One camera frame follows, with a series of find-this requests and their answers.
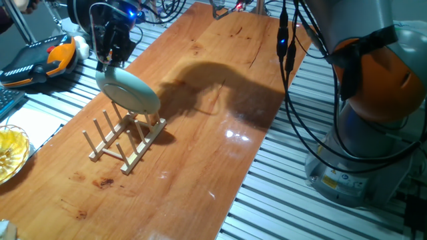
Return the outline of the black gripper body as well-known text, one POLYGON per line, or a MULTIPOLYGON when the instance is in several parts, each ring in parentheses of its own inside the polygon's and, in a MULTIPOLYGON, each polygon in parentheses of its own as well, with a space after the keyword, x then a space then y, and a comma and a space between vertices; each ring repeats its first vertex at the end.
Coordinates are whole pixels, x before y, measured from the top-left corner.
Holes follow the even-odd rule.
POLYGON ((105 26, 105 33, 101 40, 101 55, 106 56, 110 49, 116 54, 117 62, 124 62, 129 59, 134 50, 134 42, 129 38, 131 26, 122 20, 111 20, 105 26))

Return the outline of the person hand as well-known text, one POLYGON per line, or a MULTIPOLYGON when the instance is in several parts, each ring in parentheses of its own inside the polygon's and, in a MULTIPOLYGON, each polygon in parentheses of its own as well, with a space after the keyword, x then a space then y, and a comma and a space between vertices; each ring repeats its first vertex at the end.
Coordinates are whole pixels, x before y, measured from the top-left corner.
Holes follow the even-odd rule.
POLYGON ((21 13, 31 14, 38 8, 39 0, 13 0, 21 13))

